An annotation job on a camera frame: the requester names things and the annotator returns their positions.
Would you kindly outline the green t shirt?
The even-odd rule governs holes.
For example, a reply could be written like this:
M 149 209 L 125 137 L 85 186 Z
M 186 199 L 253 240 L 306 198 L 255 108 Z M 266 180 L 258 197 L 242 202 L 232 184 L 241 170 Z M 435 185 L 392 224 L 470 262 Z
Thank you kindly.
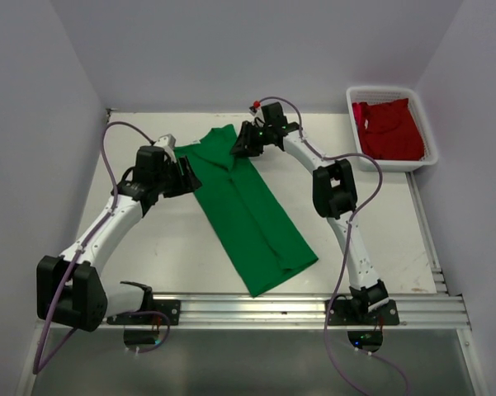
M 225 125 L 175 153 L 200 180 L 196 199 L 248 293 L 257 297 L 318 257 L 250 160 L 231 155 L 236 139 L 234 126 Z

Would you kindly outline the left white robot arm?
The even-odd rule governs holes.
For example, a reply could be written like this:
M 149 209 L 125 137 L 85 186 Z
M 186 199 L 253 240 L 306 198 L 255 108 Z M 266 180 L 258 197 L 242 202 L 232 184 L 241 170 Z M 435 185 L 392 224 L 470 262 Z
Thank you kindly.
M 188 157 L 176 157 L 170 148 L 158 145 L 140 147 L 135 165 L 116 183 L 95 222 L 58 256 L 45 256 L 38 263 L 38 317 L 86 332 L 115 316 L 149 322 L 155 313 L 151 287 L 129 280 L 105 285 L 102 270 L 126 234 L 160 199 L 200 187 Z

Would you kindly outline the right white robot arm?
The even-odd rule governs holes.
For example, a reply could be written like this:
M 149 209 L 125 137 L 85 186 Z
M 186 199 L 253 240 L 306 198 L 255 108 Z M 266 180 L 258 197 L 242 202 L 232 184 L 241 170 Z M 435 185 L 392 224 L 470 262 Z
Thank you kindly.
M 330 157 L 310 143 L 302 117 L 288 121 L 282 99 L 266 97 L 249 108 L 253 119 L 244 121 L 230 153 L 238 158 L 261 155 L 268 145 L 278 147 L 297 160 L 312 176 L 312 200 L 317 214 L 326 219 L 343 253 L 342 270 L 348 273 L 351 298 L 347 301 L 352 316 L 359 323 L 371 323 L 380 308 L 390 302 L 384 281 L 374 268 L 358 229 L 357 214 L 380 192 L 383 174 L 379 164 L 365 154 L 359 158 L 371 162 L 378 172 L 378 185 L 369 198 L 358 201 L 352 165 L 352 153 Z

